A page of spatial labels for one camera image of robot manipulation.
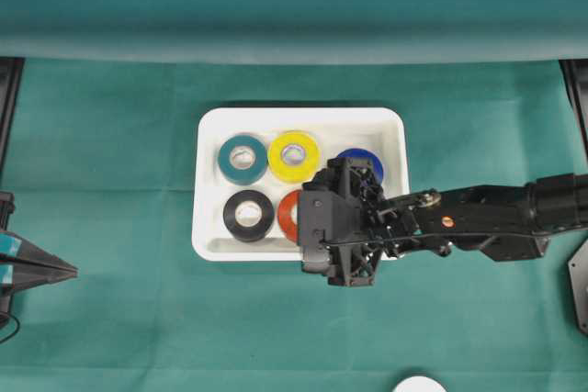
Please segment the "green table cover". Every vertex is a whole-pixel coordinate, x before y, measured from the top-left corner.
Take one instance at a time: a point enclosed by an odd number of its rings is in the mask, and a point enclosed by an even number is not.
[[[16,297],[0,390],[580,391],[566,261],[416,253],[341,289],[299,263],[211,263],[192,249],[198,120],[216,106],[387,106],[411,188],[585,173],[556,62],[230,66],[29,60],[2,188],[12,230],[80,269]]]

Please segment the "red tape roll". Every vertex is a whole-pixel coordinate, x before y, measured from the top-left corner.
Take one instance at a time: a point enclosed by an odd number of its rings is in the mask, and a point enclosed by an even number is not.
[[[277,206],[277,223],[284,235],[291,241],[298,241],[298,225],[292,220],[292,208],[298,205],[300,190],[294,190],[284,196]]]

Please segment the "tape roll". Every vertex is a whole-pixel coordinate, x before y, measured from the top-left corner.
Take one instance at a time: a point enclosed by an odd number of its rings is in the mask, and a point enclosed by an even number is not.
[[[371,151],[365,149],[347,149],[346,151],[339,153],[337,158],[360,158],[362,160],[371,160],[374,166],[374,175],[376,175],[378,183],[382,184],[382,181],[384,180],[384,166],[379,158]]]
[[[321,152],[316,141],[299,131],[286,132],[269,146],[267,161],[272,173],[285,183],[311,179],[319,166]]]
[[[236,240],[260,241],[274,222],[274,206],[263,193],[243,190],[229,198],[222,210],[222,219]]]
[[[298,206],[300,190],[288,193],[277,206],[277,223],[284,232],[284,236],[293,242],[298,242],[298,224],[294,220],[292,210]]]
[[[249,185],[266,172],[266,147],[257,138],[237,135],[222,144],[218,163],[227,180],[237,185]]]

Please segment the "yellow tape roll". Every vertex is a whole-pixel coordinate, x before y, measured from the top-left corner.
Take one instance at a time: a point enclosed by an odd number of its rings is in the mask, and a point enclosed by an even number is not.
[[[299,131],[283,133],[267,150],[270,170],[285,183],[301,183],[311,179],[320,159],[321,152],[316,141]]]

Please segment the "blue tape roll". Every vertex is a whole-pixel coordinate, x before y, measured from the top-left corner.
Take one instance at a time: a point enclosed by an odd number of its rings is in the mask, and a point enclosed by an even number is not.
[[[379,158],[371,151],[366,151],[365,149],[347,149],[346,151],[339,153],[337,158],[370,159],[374,165],[374,175],[376,175],[378,182],[382,184],[382,181],[384,180],[384,166]]]
[[[222,144],[218,162],[222,174],[233,184],[249,185],[266,172],[266,147],[257,138],[237,135]]]

